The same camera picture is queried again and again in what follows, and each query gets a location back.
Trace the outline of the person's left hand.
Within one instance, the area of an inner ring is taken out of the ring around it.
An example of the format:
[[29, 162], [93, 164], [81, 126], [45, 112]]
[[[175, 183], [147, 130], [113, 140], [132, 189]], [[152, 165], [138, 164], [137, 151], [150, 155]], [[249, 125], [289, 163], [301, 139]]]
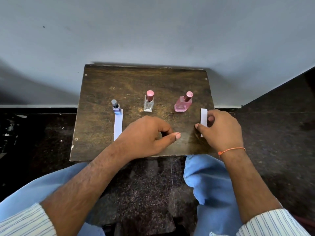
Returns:
[[128, 160], [157, 155], [155, 141], [174, 133], [171, 125], [155, 116], [144, 116], [132, 122], [112, 146]]

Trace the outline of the person's right hand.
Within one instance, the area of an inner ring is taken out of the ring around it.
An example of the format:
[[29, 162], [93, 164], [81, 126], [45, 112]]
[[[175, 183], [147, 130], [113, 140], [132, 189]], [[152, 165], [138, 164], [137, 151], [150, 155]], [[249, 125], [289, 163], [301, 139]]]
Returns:
[[231, 150], [245, 150], [242, 129], [238, 121], [226, 111], [208, 111], [208, 121], [212, 124], [211, 137], [205, 138], [208, 144], [222, 155]]

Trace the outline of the short white paper strip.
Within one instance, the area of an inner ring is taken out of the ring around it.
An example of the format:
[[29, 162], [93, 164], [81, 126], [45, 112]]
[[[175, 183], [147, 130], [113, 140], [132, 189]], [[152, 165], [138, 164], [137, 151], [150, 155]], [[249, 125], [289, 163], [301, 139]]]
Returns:
[[200, 125], [208, 127], [208, 110], [206, 108], [200, 109]]

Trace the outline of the person's right forearm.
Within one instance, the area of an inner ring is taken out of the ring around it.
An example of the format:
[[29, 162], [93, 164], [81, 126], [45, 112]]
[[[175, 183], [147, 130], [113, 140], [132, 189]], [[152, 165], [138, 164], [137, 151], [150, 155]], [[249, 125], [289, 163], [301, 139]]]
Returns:
[[219, 156], [230, 175], [243, 224], [259, 214], [283, 208], [263, 181], [246, 150], [231, 150]]

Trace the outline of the person's left forearm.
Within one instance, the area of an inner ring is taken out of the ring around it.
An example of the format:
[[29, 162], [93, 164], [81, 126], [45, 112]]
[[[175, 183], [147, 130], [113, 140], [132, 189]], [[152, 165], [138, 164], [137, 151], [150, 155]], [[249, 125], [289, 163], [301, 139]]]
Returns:
[[57, 236], [77, 236], [87, 215], [117, 172], [140, 158], [140, 151], [125, 144], [112, 144], [70, 181], [45, 198], [40, 205]]

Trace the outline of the clear perfume bottle pink cap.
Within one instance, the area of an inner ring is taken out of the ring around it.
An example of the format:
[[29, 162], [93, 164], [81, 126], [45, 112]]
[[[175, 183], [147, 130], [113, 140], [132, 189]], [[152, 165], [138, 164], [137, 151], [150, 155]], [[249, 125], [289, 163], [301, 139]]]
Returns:
[[154, 106], [154, 91], [148, 90], [144, 98], [144, 112], [152, 112]]

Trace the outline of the light blue trousers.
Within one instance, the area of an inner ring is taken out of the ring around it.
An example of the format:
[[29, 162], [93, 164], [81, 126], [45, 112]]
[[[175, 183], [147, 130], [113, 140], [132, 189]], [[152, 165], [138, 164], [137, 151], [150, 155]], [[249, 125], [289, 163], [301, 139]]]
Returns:
[[[39, 204], [87, 165], [87, 162], [77, 163], [39, 177], [18, 189], [0, 202], [0, 224]], [[194, 236], [235, 236], [243, 223], [224, 163], [210, 155], [189, 155], [183, 177], [186, 184], [193, 188], [199, 202]]]

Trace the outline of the long white paper strip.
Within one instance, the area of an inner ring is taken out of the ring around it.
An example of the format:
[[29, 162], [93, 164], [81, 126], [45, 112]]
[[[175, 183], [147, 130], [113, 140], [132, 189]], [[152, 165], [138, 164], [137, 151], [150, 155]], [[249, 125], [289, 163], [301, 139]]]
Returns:
[[122, 131], [123, 131], [123, 109], [120, 109], [120, 112], [115, 112], [113, 141], [116, 141], [116, 139], [120, 136]]

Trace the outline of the small blue perfume bottle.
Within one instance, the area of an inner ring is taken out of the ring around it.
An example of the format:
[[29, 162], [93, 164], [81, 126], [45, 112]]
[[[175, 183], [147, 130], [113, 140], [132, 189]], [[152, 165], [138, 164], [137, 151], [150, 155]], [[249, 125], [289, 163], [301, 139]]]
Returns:
[[117, 100], [112, 99], [111, 103], [112, 103], [112, 110], [115, 113], [115, 115], [122, 115], [123, 110], [121, 109], [120, 104], [117, 102]]

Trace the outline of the white striped shirt sleeve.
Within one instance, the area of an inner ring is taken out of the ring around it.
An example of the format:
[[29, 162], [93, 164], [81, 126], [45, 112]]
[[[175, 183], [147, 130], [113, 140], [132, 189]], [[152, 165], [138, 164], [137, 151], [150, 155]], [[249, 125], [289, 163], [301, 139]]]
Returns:
[[236, 236], [310, 236], [310, 234], [286, 209], [276, 209], [249, 220], [240, 227]]
[[0, 236], [57, 236], [39, 203], [0, 222]]

